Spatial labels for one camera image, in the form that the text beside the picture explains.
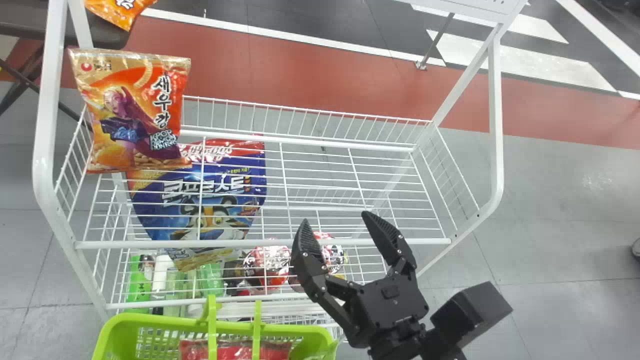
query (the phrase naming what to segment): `wire basket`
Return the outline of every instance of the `wire basket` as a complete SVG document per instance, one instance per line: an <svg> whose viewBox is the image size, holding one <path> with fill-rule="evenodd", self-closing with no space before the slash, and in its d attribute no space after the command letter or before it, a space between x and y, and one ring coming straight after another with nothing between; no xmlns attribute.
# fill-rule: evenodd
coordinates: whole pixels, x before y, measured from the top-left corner
<svg viewBox="0 0 640 360"><path fill-rule="evenodd" d="M200 319L123 313L103 326L93 360L178 360L180 341L207 340L209 359L217 359L218 340L251 341L251 360L260 356L264 340L291 343L290 360L334 360L339 342L324 328L314 325L263 323L262 302L255 303L250 322L217 321L219 304L210 296Z"/></svg>
<svg viewBox="0 0 640 360"><path fill-rule="evenodd" d="M92 273L89 291L97 293L106 311L169 306L127 302L135 255L154 255L165 247L240 247L249 252L258 245L290 246L307 218L314 230L333 235L321 244L342 247L344 263L336 275L363 284L387 272L360 218L363 210L392 222L414 246L450 245L459 228L479 210L442 135L428 120L184 99L179 143L202 142L202 151L210 138L264 143L264 204L242 240L196 240L198 245L185 245L190 240L152 240L139 221L122 174L86 175L93 134L84 112L54 190L68 223L75 222L77 209L88 210L88 219L80 220L84 226L75 229L72 239ZM433 258L436 252L429 254ZM430 259L420 254L417 258L422 267ZM267 284L270 275L263 270ZM196 279L190 281L177 290L183 296L172 300L173 305L204 303ZM255 300L275 303L266 312L276 310L283 301L302 302L304 306L296 307L298 313L287 314L294 317L290 321L307 323L311 316L327 327L333 323L304 293L286 284L267 284L256 296L218 298L220 303ZM281 322L278 316L284 315L266 318Z"/></svg>

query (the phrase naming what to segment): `metal pole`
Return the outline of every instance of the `metal pole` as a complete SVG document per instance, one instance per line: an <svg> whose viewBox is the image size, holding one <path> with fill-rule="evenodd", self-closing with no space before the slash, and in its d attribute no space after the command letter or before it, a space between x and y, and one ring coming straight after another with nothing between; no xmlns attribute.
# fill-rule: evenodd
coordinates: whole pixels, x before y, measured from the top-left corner
<svg viewBox="0 0 640 360"><path fill-rule="evenodd" d="M444 34L444 31L449 27L449 23L451 23L451 19L453 19L453 15L455 15L455 13L449 13L449 16L447 16L447 20L445 20L444 22L444 26L442 26L442 29L440 29L440 31L436 35L436 38L433 39L431 46L429 46L429 50L427 50L427 53L424 55L421 61L415 62L415 67L417 67L420 70L427 69L427 60L429 59L429 55L431 54L432 50L436 48L436 45L438 45L438 42L440 41L442 34Z"/></svg>

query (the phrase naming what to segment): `white floor stripe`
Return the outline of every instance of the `white floor stripe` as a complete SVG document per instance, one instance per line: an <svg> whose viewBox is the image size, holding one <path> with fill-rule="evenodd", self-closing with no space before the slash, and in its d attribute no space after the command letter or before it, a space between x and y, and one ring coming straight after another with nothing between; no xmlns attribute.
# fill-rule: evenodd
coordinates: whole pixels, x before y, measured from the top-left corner
<svg viewBox="0 0 640 360"><path fill-rule="evenodd" d="M626 92L626 91L622 91L622 90L618 90L618 92L623 97L626 97L626 98L629 98L629 99L634 99L634 100L640 100L640 94L635 94L635 93L632 93L632 92Z"/></svg>
<svg viewBox="0 0 640 360"><path fill-rule="evenodd" d="M303 42L303 43L306 43L306 44L320 45L320 46L325 46L325 47L332 47L334 49L342 49L342 50L354 51L354 52L357 52L357 53L365 53L365 54L371 54L371 55L384 56L384 57L387 57L387 58L397 58L397 59L411 60L411 61L417 61L417 60L421 60L422 59L421 55L401 53L399 51L389 51L388 49L380 49L378 47L356 45L356 44L350 44L348 42L340 42L340 41L334 41L334 40L327 40L327 39L323 39L323 38L310 37L310 36L306 36L306 35L288 33L286 31L278 31L278 30L271 30L271 29L265 29L265 28L258 28L256 26L247 26L247 25L242 25L242 24L236 24L235 22L227 22L227 21L221 21L221 20L206 19L204 17L197 17L197 16L192 16L192 15L184 15L184 14L181 14L181 13L167 12L167 11L164 11L164 10L157 10L157 9L149 9L149 8L147 8L142 13L142 15L147 16L147 17L155 17L157 19L172 20L172 21L185 22L185 23L188 23L188 24L196 24L196 25L208 26L210 28L232 30L232 31L238 31L238 32L241 32L241 33L260 35L260 36L264 36L264 37L279 38L279 39L283 39L283 40L290 40L290 41L295 41L295 42ZM432 65L445 66L444 61L442 61L440 59L430 58L428 63L432 64Z"/></svg>
<svg viewBox="0 0 640 360"><path fill-rule="evenodd" d="M434 38L436 31L427 30ZM468 65L482 41L444 34L438 43L438 51L446 63ZM563 58L516 47L500 47L502 71L542 80L571 85L586 86L601 90L616 91L591 64L585 61Z"/></svg>
<svg viewBox="0 0 640 360"><path fill-rule="evenodd" d="M442 17L447 17L449 15L448 12L427 8L425 6L412 5L412 7L416 11L439 15ZM469 17L461 14L456 14L453 18L460 21L471 22L473 24L489 26L491 28L495 26L495 22L477 19L475 17ZM557 30L551 24L549 24L549 21L528 15L518 14L518 16L516 16L515 20L509 27L509 31L528 35L530 37L543 38L546 40L561 42L563 44L569 44L569 42L566 41L566 39L562 35L560 35L560 33L557 32Z"/></svg>
<svg viewBox="0 0 640 360"><path fill-rule="evenodd" d="M556 0L566 11L570 12L579 22L592 32L611 50L623 63L640 76L640 55L620 40L611 30L607 29L598 19L585 10L575 0Z"/></svg>

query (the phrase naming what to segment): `orange snack bag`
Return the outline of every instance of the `orange snack bag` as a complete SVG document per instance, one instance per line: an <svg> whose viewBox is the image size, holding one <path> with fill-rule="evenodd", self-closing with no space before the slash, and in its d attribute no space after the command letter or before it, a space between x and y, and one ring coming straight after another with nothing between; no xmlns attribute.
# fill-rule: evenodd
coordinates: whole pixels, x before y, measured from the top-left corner
<svg viewBox="0 0 640 360"><path fill-rule="evenodd" d="M142 10L157 0L84 0L84 7L95 15L127 31Z"/></svg>
<svg viewBox="0 0 640 360"><path fill-rule="evenodd" d="M88 173L175 169L182 93L191 60L104 49L69 49L91 117Z"/></svg>

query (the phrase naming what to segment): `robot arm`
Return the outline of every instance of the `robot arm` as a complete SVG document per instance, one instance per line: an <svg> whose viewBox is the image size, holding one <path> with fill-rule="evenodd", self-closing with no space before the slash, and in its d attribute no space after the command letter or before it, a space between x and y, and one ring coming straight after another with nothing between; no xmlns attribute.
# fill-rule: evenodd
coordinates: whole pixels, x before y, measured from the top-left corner
<svg viewBox="0 0 640 360"><path fill-rule="evenodd" d="M435 327L427 331L419 320L429 306L418 289L411 248L400 230L378 215L363 211L362 219L389 266L382 279L360 285L330 275L306 219L291 251L292 273L342 327L352 347L369 347L373 360L462 360L466 344L512 312L495 287L484 282L455 294L431 316Z"/></svg>

